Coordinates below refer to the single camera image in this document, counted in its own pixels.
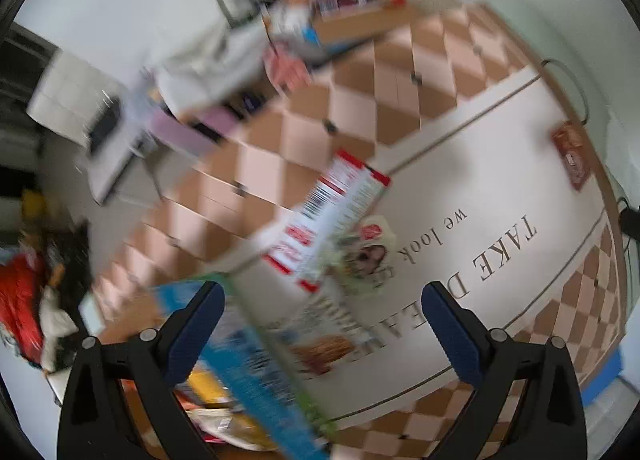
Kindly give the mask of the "red white snack pack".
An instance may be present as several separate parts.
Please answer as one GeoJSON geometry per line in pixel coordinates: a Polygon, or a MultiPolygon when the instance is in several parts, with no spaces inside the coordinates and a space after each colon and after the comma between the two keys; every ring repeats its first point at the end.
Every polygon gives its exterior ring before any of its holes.
{"type": "Polygon", "coordinates": [[[391,182],[338,150],[262,259],[305,291],[316,292],[334,242],[356,226],[391,182]]]}

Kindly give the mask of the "yellow black noodle pack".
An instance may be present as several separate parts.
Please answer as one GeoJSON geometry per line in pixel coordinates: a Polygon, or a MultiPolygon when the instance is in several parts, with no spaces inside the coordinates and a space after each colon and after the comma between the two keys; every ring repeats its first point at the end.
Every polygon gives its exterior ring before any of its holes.
{"type": "Polygon", "coordinates": [[[198,406],[231,406],[231,392],[210,371],[195,367],[186,379],[186,386],[198,406]]]}

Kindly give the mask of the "egg biscuit snack bag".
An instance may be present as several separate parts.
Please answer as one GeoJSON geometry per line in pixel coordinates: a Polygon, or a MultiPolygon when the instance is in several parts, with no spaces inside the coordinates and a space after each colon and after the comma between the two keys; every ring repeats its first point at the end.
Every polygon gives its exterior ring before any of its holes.
{"type": "Polygon", "coordinates": [[[205,437],[248,451],[275,451],[277,445],[244,412],[229,408],[189,409],[186,414],[205,437]]]}

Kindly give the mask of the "cardboard box of snacks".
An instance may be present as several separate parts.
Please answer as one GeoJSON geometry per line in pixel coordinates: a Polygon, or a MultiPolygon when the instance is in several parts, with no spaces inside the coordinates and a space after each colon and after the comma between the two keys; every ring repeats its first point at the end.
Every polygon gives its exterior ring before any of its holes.
{"type": "Polygon", "coordinates": [[[330,16],[316,16],[305,35],[322,47],[355,44],[395,30],[421,16],[423,12],[420,8],[406,2],[388,7],[336,12],[330,16]]]}

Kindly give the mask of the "white goose plush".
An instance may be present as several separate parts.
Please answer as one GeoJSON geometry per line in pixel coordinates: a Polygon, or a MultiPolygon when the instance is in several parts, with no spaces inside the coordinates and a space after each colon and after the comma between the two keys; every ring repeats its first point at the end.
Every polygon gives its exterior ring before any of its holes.
{"type": "Polygon", "coordinates": [[[60,307],[58,291],[52,287],[45,287],[42,291],[39,322],[43,338],[40,366],[46,372],[54,372],[58,341],[76,334],[79,328],[70,315],[60,307]]]}

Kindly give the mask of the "open cardboard box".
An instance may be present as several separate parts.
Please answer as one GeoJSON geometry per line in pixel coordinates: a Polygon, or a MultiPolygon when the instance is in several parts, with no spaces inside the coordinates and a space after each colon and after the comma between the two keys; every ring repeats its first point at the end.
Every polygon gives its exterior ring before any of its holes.
{"type": "Polygon", "coordinates": [[[152,287],[150,295],[158,319],[165,322],[174,311],[186,307],[206,281],[221,285],[226,302],[193,369],[201,367],[213,373],[231,392],[234,402],[231,406],[198,406],[184,381],[174,387],[183,409],[229,408],[244,412],[268,434],[277,445],[275,451],[285,458],[329,458],[326,436],[331,428],[326,418],[291,381],[226,278],[208,275],[152,287]]]}

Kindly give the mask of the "red plastic bag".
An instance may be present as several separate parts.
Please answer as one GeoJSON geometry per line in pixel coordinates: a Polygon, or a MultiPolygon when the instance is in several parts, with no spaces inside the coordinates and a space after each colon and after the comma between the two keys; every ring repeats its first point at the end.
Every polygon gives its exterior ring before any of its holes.
{"type": "Polygon", "coordinates": [[[43,335],[39,323],[41,266],[17,254],[1,266],[1,327],[9,332],[18,354],[39,365],[43,335]]]}

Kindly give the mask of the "pink suitcase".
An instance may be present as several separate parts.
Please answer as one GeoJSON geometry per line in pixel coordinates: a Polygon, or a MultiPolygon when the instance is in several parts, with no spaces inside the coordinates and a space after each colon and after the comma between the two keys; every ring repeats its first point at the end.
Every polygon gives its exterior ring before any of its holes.
{"type": "Polygon", "coordinates": [[[149,123],[151,135],[162,145],[189,157],[204,157],[238,127],[242,116],[230,108],[215,105],[195,119],[180,122],[168,111],[156,108],[149,123]]]}

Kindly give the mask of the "small cat picture packet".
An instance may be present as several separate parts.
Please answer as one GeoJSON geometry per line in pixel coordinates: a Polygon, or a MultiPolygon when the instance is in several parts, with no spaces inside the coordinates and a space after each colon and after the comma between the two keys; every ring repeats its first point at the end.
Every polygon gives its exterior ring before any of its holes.
{"type": "Polygon", "coordinates": [[[352,232],[335,243],[334,277],[347,295],[366,296],[378,292],[393,276],[396,235],[381,215],[360,221],[352,232]]]}

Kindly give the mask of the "black bag on chair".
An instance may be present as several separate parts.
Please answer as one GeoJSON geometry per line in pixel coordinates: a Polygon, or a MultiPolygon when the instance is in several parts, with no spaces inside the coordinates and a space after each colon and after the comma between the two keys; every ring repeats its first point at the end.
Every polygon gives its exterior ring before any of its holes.
{"type": "Polygon", "coordinates": [[[92,157],[100,152],[103,143],[118,127],[121,117],[120,100],[118,98],[107,99],[88,132],[89,154],[92,157]]]}

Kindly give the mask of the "white chair far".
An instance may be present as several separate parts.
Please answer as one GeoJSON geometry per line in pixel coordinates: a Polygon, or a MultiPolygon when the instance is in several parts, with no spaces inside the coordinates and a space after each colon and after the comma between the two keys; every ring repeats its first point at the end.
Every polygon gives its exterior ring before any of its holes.
{"type": "Polygon", "coordinates": [[[144,78],[134,89],[101,72],[73,53],[55,50],[30,99],[27,114],[39,125],[76,143],[75,166],[87,178],[96,204],[112,198],[136,206],[152,201],[120,189],[131,164],[140,162],[157,195],[162,194],[149,157],[157,148],[149,123],[155,110],[144,97],[144,78]],[[120,100],[122,117],[118,127],[93,157],[89,154],[88,132],[107,99],[120,100]]]}

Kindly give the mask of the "brown red small packet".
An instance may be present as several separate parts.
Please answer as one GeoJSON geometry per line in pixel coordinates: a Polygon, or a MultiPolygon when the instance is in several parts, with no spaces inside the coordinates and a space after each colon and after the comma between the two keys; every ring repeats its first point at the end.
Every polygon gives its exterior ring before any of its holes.
{"type": "Polygon", "coordinates": [[[565,122],[554,128],[551,135],[573,189],[582,191],[591,177],[585,141],[573,123],[565,122]]]}

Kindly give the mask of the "white cloth bag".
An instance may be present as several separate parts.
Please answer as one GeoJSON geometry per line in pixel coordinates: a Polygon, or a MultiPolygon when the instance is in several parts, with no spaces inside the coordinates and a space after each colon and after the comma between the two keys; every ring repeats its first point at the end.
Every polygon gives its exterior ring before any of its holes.
{"type": "Polygon", "coordinates": [[[258,79],[267,46],[258,0],[160,0],[145,66],[184,122],[258,79]]]}

